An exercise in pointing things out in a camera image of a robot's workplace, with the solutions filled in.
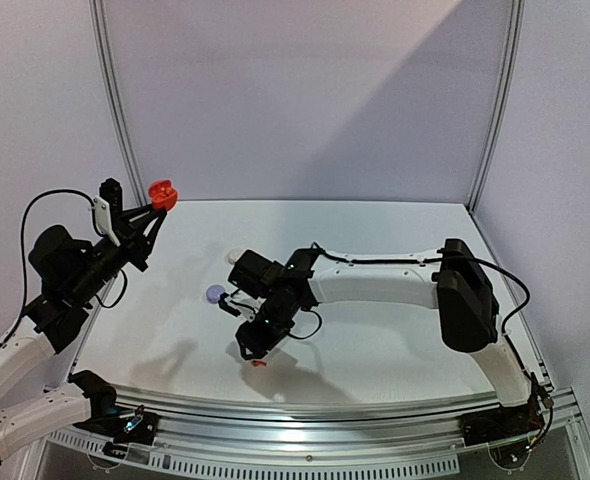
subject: white backdrop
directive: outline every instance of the white backdrop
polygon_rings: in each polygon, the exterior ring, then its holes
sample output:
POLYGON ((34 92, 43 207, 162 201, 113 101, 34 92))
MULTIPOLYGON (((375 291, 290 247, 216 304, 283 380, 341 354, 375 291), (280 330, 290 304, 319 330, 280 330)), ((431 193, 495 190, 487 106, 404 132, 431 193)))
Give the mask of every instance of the white backdrop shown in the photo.
MULTIPOLYGON (((133 204, 102 84, 86 0, 0 2, 0 335, 21 302, 19 224, 26 204, 58 187, 97 191, 108 176, 122 181, 133 204)), ((40 200, 27 247, 54 223, 77 238, 95 237, 84 200, 40 200)), ((31 295, 39 279, 30 274, 31 295)), ((38 368, 10 394, 16 402, 59 381, 70 358, 38 368)), ((15 479, 13 462, 1 478, 15 479)))
POLYGON ((145 183, 463 203, 510 1, 107 0, 145 183))
POLYGON ((526 318, 590 428, 590 1, 527 2, 478 218, 531 286, 526 318))

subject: purple lid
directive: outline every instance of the purple lid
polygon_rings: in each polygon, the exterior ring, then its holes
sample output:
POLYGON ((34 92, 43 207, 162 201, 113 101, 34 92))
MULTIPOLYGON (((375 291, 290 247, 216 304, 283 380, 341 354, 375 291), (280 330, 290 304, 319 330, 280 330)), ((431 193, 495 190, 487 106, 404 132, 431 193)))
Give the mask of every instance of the purple lid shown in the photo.
POLYGON ((211 285, 208 287, 208 290, 206 290, 206 301, 212 304, 219 302, 219 297, 221 297, 222 293, 225 291, 226 289, 221 285, 211 285))

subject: vertical metal post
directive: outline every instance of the vertical metal post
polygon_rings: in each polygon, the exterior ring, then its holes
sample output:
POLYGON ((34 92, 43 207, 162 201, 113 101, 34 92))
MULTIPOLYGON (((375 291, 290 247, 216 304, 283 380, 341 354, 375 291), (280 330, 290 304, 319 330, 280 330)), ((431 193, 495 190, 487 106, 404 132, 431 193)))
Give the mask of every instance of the vertical metal post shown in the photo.
POLYGON ((97 51, 99 54, 99 63, 102 69, 102 76, 104 77, 104 86, 106 87, 106 96, 113 117, 113 124, 115 125, 115 133, 122 152, 122 159, 124 161, 124 166, 126 167, 128 179, 133 188, 135 200, 140 206, 146 205, 148 203, 148 196, 137 165, 135 151, 133 150, 128 134, 122 100, 119 96, 117 78, 115 75, 113 58, 111 56, 104 1, 90 0, 90 6, 93 29, 95 31, 95 41, 97 43, 97 51))
POLYGON ((479 202, 484 190, 484 184, 491 165, 497 139, 499 138, 500 127, 502 125, 502 118, 506 109, 508 100, 508 92, 515 67, 515 59, 517 56, 517 44, 519 41, 519 32, 522 24, 522 16, 524 12, 524 0, 513 0, 511 5, 510 21, 506 31, 506 40, 504 41, 504 53, 502 55, 502 63, 500 67, 500 74, 495 94, 495 101, 493 104, 493 113, 491 116, 491 123, 486 133, 486 141, 484 142, 484 150, 480 158, 477 174, 473 180, 471 191, 468 195, 468 202, 466 208, 472 214, 479 206, 479 202))

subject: white table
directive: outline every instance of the white table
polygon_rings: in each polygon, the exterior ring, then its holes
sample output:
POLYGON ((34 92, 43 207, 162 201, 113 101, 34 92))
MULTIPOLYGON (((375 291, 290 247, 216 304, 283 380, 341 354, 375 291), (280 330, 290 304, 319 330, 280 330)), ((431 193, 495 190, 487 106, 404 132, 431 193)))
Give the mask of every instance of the white table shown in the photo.
MULTIPOLYGON (((235 402, 355 404, 426 401, 491 392, 475 362, 441 341, 436 311, 397 304, 322 305, 324 326, 307 341, 287 339, 267 367, 239 358, 240 319, 207 303, 206 289, 226 286, 227 252, 252 248, 284 262, 312 241, 355 253, 418 252, 464 239, 491 260, 462 205, 190 201, 170 212, 141 274, 127 267, 118 307, 99 313, 76 370, 90 369, 122 386, 235 402)), ((506 315, 513 302, 502 278, 488 272, 506 315)), ((117 295, 116 282, 109 299, 117 295)), ((295 334, 316 325, 299 314, 295 334)), ((526 365, 537 357, 519 318, 511 338, 526 365)))

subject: small red object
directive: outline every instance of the small red object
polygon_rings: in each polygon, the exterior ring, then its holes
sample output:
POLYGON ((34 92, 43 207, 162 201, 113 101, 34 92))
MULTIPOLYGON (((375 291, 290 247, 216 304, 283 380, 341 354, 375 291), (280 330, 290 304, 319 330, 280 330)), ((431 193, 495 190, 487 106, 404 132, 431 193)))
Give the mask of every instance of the small red object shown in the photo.
POLYGON ((178 193, 170 180, 160 180, 148 188, 148 196, 155 210, 164 208, 168 212, 177 203, 178 193))

